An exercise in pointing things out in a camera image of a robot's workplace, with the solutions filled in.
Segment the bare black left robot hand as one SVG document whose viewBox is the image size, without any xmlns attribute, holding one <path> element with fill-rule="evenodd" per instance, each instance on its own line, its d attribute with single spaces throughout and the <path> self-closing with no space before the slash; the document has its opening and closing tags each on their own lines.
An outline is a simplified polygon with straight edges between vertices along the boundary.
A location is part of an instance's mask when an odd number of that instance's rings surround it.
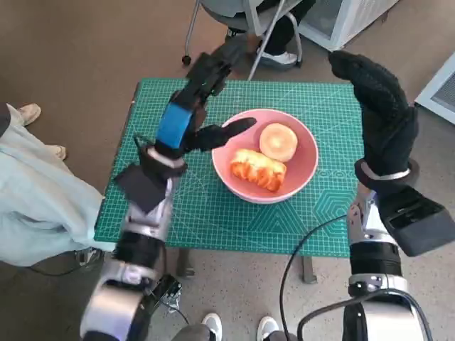
<svg viewBox="0 0 455 341">
<path fill-rule="evenodd" d="M 247 117 L 225 126 L 203 126 L 208 98 L 222 92 L 232 68 L 246 52 L 246 37 L 236 36 L 211 54 L 200 54 L 186 75 L 185 87 L 172 95 L 164 110 L 155 139 L 159 153 L 179 158 L 195 149 L 213 150 L 257 123 Z"/>
</svg>

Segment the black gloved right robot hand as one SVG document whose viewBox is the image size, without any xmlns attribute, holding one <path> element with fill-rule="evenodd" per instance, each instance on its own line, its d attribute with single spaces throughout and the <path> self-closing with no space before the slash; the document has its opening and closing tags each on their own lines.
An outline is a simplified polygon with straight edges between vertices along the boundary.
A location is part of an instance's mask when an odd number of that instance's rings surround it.
<svg viewBox="0 0 455 341">
<path fill-rule="evenodd" d="M 364 55 L 329 54 L 332 73 L 353 86 L 362 114 L 364 161 L 378 176 L 405 172 L 419 126 L 398 79 Z"/>
</svg>

